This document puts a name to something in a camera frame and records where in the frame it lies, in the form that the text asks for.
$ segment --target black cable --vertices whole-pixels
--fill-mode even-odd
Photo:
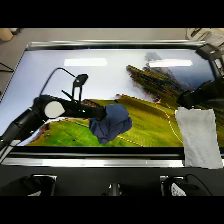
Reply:
[[[65,71],[65,72],[67,72],[69,75],[71,75],[71,76],[73,76],[73,77],[75,78],[75,76],[74,76],[72,73],[70,73],[69,71],[67,71],[67,70],[64,69],[64,68],[58,67],[58,68],[54,69],[54,71],[51,72],[51,74],[49,75],[49,77],[48,77],[47,81],[45,82],[43,88],[41,89],[40,94],[39,94],[39,97],[41,96],[41,94],[43,93],[44,89],[46,88],[48,82],[50,81],[51,77],[53,76],[53,74],[54,74],[57,70],[63,70],[63,71]]]
[[[209,191],[209,189],[208,189],[208,187],[198,178],[198,177],[196,177],[194,174],[187,174],[186,176],[185,176],[185,178],[187,179],[187,182],[188,182],[188,176],[192,176],[192,177],[195,177],[204,187],[205,187],[205,189],[208,191],[208,193],[211,195],[211,196],[213,196],[212,195],[212,193]]]

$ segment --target dark blue cloth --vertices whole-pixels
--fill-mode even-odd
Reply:
[[[106,106],[107,116],[99,121],[91,118],[89,129],[98,138],[100,144],[114,140],[132,127],[132,120],[128,111],[122,104],[109,104]]]

